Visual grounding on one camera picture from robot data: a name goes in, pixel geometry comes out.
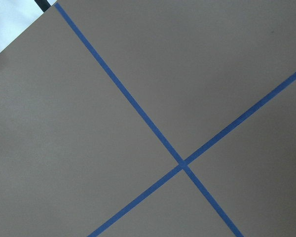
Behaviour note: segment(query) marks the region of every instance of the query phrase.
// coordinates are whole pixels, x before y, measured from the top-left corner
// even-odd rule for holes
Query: gray floor
[[[183,158],[296,71],[296,1],[59,3]],[[86,237],[176,165],[54,7],[0,54],[0,236]],[[296,82],[190,167],[296,236]],[[100,236],[234,235],[181,171]]]

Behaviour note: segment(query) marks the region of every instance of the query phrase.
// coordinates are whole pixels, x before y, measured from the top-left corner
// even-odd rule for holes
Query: blue painter's tape
[[[255,103],[252,107],[250,107],[246,112],[244,112],[241,116],[236,118],[231,124],[225,127],[222,131],[217,133],[212,139],[206,142],[203,146],[197,149],[193,154],[191,154],[188,158],[185,159],[187,164],[193,162],[196,158],[210,149],[213,145],[215,145],[220,139],[234,130],[238,125],[240,125],[243,121],[245,121],[248,117],[254,114],[258,109],[260,109],[263,105],[273,99],[276,95],[278,95],[282,90],[284,90],[287,86],[293,83],[296,80],[296,72],[279,84],[274,90],[260,99],[257,103]]]
[[[283,89],[285,89],[289,84],[291,84],[294,80],[296,80],[296,73],[285,80],[282,84],[280,84],[277,88],[267,94],[264,98],[262,98],[259,102],[253,105],[250,109],[248,109],[243,115],[237,118],[234,122],[228,125],[225,129],[223,129],[220,133],[215,135],[211,140],[205,143],[202,147],[196,150],[193,154],[191,154],[188,158],[183,160],[177,151],[172,147],[169,141],[165,138],[165,136],[161,133],[161,131],[156,127],[156,125],[152,122],[152,120],[148,117],[145,111],[140,107],[137,101],[132,97],[132,95],[127,91],[121,81],[117,78],[117,76],[113,73],[113,71],[108,67],[105,61],[101,58],[98,52],[93,48],[90,42],[85,38],[82,32],[78,29],[75,23],[71,20],[71,18],[67,15],[67,13],[61,8],[61,6],[57,3],[55,7],[58,9],[60,14],[67,21],[72,30],[76,33],[76,35],[80,38],[83,44],[87,47],[93,57],[99,62],[101,67],[105,70],[108,76],[112,79],[112,81],[116,84],[116,86],[120,89],[123,95],[127,98],[130,104],[135,108],[135,110],[139,113],[139,115],[143,118],[146,124],[151,128],[151,130],[155,133],[155,135],[159,138],[161,143],[167,148],[170,154],[174,157],[174,159],[179,163],[179,166],[175,167],[168,174],[162,177],[159,181],[153,184],[150,188],[144,191],[141,195],[139,195],[136,199],[130,202],[127,206],[125,206],[122,210],[120,210],[117,214],[111,217],[108,221],[106,221],[102,226],[96,229],[89,237],[98,236],[105,229],[111,226],[114,222],[116,222],[119,218],[125,215],[128,211],[130,211],[133,207],[135,207],[138,203],[152,194],[156,189],[158,189],[161,185],[171,179],[175,174],[177,174],[181,169],[185,171],[185,173],[189,176],[192,182],[196,185],[196,187],[200,190],[200,192],[204,195],[207,201],[212,205],[215,211],[219,214],[219,216],[225,221],[228,227],[232,230],[232,232],[237,237],[243,237],[234,223],[230,220],[230,218],[226,215],[223,209],[219,206],[219,204],[215,201],[215,199],[211,196],[211,194],[207,191],[204,185],[200,182],[200,180],[196,177],[196,175],[191,171],[188,167],[193,160],[198,158],[201,154],[203,154],[206,150],[212,147],[215,143],[217,143],[220,139],[222,139],[225,135],[227,135],[230,131],[232,131],[236,126],[241,124],[244,120],[246,120],[249,116],[251,116],[254,112],[256,112],[259,108],[261,108],[264,104],[266,104],[269,100],[271,100],[274,96],[280,93]]]
[[[82,34],[79,28],[75,25],[72,19],[68,16],[68,14],[62,9],[62,7],[57,3],[55,7],[67,21],[72,30],[77,34],[83,44],[87,47],[93,57],[98,61],[104,71],[108,74],[108,76],[112,79],[112,81],[116,84],[116,86],[120,89],[126,99],[130,102],[130,104],[135,108],[138,114],[143,118],[146,124],[151,128],[151,130],[155,133],[155,135],[159,138],[161,143],[166,147],[169,153],[174,157],[174,159],[178,162],[179,166],[185,171],[188,177],[192,180],[192,182],[197,186],[200,192],[205,196],[208,202],[212,205],[215,211],[221,216],[221,218],[225,221],[231,231],[237,237],[243,237],[237,227],[234,225],[232,220],[226,215],[226,213],[222,210],[222,208],[218,205],[215,199],[211,196],[211,194],[205,189],[204,185],[199,181],[196,175],[192,172],[192,170],[188,167],[187,163],[181,158],[181,156],[177,153],[177,151],[172,147],[170,142],[165,138],[165,136],[161,133],[161,131],[157,128],[157,126],[152,122],[149,116],[145,113],[145,111],[140,107],[134,97],[128,92],[128,90],[124,87],[121,81],[117,78],[117,76],[113,73],[113,71],[109,68],[106,62],[102,59],[99,53],[95,50],[95,48],[91,45],[91,43],[87,40],[87,38]],[[115,221],[117,221],[120,217],[125,214],[125,211],[122,209],[118,214],[114,215],[110,220],[105,222],[102,228],[99,231],[105,230],[108,226],[112,225]]]

